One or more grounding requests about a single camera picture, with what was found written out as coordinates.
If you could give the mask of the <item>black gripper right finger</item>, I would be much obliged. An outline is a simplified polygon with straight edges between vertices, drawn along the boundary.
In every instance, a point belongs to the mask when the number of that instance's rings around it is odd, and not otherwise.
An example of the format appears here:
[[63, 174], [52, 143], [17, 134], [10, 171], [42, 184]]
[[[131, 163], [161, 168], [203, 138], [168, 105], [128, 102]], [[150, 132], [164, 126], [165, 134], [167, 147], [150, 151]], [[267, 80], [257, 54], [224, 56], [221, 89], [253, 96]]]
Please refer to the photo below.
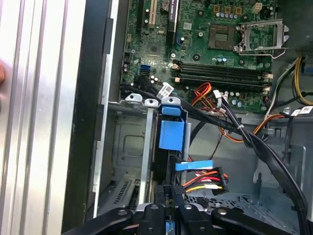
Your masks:
[[171, 190], [178, 221], [185, 226], [190, 235], [217, 235], [217, 227], [236, 235], [286, 234], [284, 230], [227, 207], [215, 208], [210, 214], [210, 219], [207, 219], [196, 205], [184, 202], [185, 190], [182, 186], [172, 186]]

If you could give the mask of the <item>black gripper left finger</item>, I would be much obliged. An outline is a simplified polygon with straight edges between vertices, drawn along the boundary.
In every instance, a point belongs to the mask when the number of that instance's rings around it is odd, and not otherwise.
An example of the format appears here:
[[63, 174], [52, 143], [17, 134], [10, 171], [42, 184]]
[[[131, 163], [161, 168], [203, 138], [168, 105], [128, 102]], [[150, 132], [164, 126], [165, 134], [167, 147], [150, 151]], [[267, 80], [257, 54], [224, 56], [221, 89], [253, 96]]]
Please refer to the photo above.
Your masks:
[[166, 234], [164, 186], [155, 186], [154, 194], [154, 202], [138, 205], [136, 212], [128, 208], [114, 208], [64, 234], [164, 235]]

